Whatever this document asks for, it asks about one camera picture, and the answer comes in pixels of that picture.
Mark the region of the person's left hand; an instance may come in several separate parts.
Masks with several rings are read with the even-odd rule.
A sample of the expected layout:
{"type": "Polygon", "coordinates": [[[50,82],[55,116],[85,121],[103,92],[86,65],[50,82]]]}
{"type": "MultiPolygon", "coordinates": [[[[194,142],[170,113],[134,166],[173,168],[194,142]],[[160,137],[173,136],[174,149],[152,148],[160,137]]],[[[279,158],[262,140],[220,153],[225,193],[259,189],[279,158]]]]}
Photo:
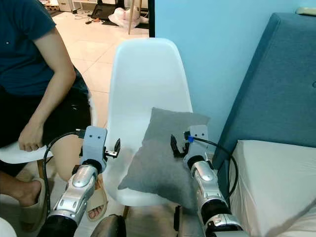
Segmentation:
{"type": "Polygon", "coordinates": [[[29,121],[23,128],[18,138],[21,151],[32,152],[43,147],[41,138],[43,135],[43,122],[29,121]]]}

